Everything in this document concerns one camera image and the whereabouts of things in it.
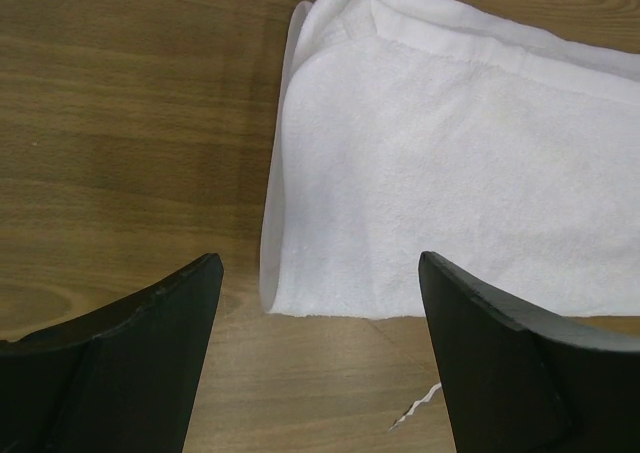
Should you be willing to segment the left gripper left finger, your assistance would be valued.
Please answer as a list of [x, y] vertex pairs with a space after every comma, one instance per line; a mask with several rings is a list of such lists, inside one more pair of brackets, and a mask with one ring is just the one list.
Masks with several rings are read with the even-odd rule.
[[1, 343], [4, 452], [180, 452], [223, 280], [205, 254], [72, 320]]

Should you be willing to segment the white towel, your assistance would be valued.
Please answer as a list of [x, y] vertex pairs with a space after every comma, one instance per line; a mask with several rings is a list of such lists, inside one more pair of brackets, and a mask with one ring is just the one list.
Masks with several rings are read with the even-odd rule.
[[638, 56], [456, 0], [299, 4], [263, 309], [420, 316], [424, 251], [561, 315], [637, 315]]

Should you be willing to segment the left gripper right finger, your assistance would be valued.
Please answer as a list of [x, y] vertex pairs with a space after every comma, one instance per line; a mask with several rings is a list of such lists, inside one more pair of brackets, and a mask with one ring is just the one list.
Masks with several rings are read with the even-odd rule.
[[457, 451], [638, 451], [638, 337], [561, 317], [435, 252], [419, 282]]

